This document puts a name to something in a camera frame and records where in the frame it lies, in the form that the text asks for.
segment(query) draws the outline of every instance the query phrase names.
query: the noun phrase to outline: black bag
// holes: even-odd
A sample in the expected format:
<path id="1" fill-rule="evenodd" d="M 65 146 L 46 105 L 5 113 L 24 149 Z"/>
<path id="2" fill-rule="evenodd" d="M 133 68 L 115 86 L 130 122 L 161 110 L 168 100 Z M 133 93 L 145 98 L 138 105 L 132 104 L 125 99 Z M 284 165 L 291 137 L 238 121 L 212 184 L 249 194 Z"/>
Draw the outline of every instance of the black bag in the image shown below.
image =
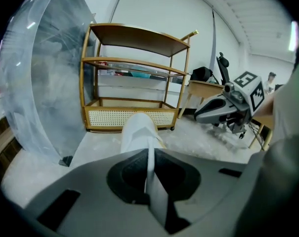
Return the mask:
<path id="1" fill-rule="evenodd" d="M 190 80 L 207 81 L 212 76 L 215 79 L 216 83 L 219 84 L 218 80 L 215 78 L 213 72 L 210 69 L 206 67 L 200 67 L 198 69 L 193 70 Z"/>

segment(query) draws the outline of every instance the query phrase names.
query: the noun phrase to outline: transparent acrylic panel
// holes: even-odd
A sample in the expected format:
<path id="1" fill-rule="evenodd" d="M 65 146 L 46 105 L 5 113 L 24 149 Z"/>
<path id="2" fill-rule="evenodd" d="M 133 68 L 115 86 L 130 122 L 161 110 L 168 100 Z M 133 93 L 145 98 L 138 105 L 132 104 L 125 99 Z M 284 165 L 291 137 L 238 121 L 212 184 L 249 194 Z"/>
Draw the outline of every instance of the transparent acrylic panel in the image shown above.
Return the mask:
<path id="1" fill-rule="evenodd" d="M 79 69 L 88 25 L 85 0 L 51 0 L 36 32 L 32 90 L 40 121 L 62 158 L 73 156 L 86 130 L 79 98 Z M 91 35 L 87 55 L 93 56 Z M 85 67 L 85 101 L 92 100 L 92 67 Z"/>
<path id="2" fill-rule="evenodd" d="M 39 119 L 31 84 L 35 35 L 50 0 L 28 0 L 11 18 L 0 50 L 0 91 L 9 125 L 23 148 L 53 162 L 61 157 Z"/>

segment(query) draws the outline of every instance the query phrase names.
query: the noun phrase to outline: person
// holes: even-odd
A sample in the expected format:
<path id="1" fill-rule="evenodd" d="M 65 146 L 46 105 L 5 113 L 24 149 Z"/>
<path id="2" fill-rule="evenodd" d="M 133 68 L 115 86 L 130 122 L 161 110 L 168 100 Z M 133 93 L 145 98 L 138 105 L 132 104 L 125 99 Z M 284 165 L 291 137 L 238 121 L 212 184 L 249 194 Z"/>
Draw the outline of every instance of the person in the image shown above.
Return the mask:
<path id="1" fill-rule="evenodd" d="M 263 84 L 264 94 L 270 95 L 271 93 L 274 92 L 275 85 L 274 85 L 273 80 L 275 79 L 275 77 L 276 77 L 275 73 L 273 73 L 273 72 L 269 73 L 268 80 Z"/>

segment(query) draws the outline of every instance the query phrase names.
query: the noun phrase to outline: chair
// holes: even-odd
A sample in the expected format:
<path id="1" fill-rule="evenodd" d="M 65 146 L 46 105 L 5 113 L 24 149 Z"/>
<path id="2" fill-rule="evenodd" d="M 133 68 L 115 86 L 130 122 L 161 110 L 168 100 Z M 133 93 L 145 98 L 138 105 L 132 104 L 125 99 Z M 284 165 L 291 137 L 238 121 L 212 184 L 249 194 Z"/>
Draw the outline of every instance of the chair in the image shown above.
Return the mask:
<path id="1" fill-rule="evenodd" d="M 223 56 L 223 53 L 219 53 L 220 57 L 216 57 L 217 64 L 220 70 L 220 73 L 222 75 L 222 85 L 225 85 L 227 82 L 229 82 L 229 75 L 227 67 L 229 66 L 228 60 L 226 60 Z"/>

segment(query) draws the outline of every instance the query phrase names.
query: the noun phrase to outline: wooden shelf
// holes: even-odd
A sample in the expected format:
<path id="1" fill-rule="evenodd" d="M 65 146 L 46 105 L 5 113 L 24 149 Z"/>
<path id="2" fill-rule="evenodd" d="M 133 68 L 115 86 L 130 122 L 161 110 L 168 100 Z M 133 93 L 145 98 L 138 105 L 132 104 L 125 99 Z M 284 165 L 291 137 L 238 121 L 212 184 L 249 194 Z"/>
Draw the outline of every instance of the wooden shelf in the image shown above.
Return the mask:
<path id="1" fill-rule="evenodd" d="M 145 73 L 145 74 L 150 74 L 158 77 L 182 77 L 185 76 L 186 73 L 184 71 L 180 71 L 177 69 L 173 69 L 170 67 L 166 67 L 157 63 L 152 63 L 152 62 L 146 62 L 146 61 L 140 61 L 140 60 L 132 60 L 132 59 L 126 59 L 126 58 L 114 58 L 114 57 L 86 57 L 83 58 L 82 61 L 84 63 L 88 63 L 90 65 L 93 65 L 99 69 L 114 69 L 114 70 L 127 70 L 127 71 L 135 71 L 135 72 L 140 72 L 140 73 Z M 169 71 L 169 73 L 164 73 L 160 71 L 153 70 L 152 72 L 146 71 L 146 70 L 138 70 L 138 69 L 133 69 L 133 68 L 116 68 L 116 67 L 110 67 L 106 66 L 103 64 L 98 64 L 100 61 L 106 61 L 106 62 L 125 62 L 125 63 L 132 63 L 132 64 L 139 64 L 139 65 L 144 65 L 144 66 L 149 66 L 149 67 L 154 67 L 158 69 L 162 69 L 165 71 Z"/>
<path id="2" fill-rule="evenodd" d="M 168 34 L 124 24 L 91 24 L 90 28 L 102 45 L 137 48 L 167 57 L 190 47 L 184 41 Z"/>

